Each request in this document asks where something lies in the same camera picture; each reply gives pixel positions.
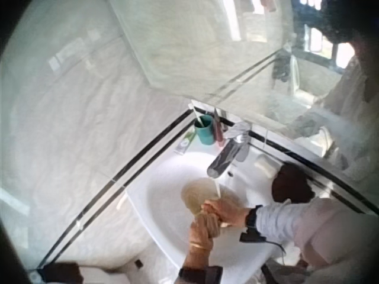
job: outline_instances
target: hand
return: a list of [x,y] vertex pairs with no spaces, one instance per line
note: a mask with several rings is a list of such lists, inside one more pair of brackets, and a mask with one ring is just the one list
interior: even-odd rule
[[201,206],[204,212],[214,213],[220,217],[222,222],[234,227],[246,227],[245,219],[250,212],[250,208],[241,208],[228,199],[211,200],[208,199]]
[[210,251],[213,248],[213,240],[209,235],[207,222],[213,223],[216,216],[200,214],[192,222],[189,232],[189,252],[184,260],[183,267],[193,269],[205,269],[208,266]]
[[189,230],[189,243],[194,244],[198,249],[203,248],[205,251],[211,251],[213,249],[213,239],[208,232],[207,217],[206,214],[196,216]]

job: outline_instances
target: faucet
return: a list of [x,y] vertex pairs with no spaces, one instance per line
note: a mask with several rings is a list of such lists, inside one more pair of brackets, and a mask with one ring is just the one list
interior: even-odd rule
[[229,142],[208,167],[209,177],[219,178],[234,159],[245,161],[249,153],[249,130],[250,125],[247,122],[237,122],[224,133],[224,138],[229,139]]

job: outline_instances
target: teal cup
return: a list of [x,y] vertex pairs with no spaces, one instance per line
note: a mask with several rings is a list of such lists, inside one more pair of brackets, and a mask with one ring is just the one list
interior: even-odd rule
[[201,143],[204,145],[212,145],[214,143],[213,136],[213,117],[210,115],[200,116],[201,121],[204,124],[204,127],[200,124],[198,120],[195,121],[195,131]]

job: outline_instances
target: running water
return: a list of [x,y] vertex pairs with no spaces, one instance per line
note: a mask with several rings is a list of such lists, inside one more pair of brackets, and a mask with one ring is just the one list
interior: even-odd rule
[[219,198],[221,198],[220,185],[219,185],[218,181],[216,181],[216,179],[213,179],[213,181],[214,181],[214,185],[216,186],[217,196]]

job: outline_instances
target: tile wall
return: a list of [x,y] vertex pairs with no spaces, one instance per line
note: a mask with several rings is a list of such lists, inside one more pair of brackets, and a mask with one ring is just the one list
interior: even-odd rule
[[[31,269],[188,101],[150,87],[103,0],[32,1],[1,83],[1,220]],[[128,202],[111,204],[61,259],[112,268],[150,242]]]

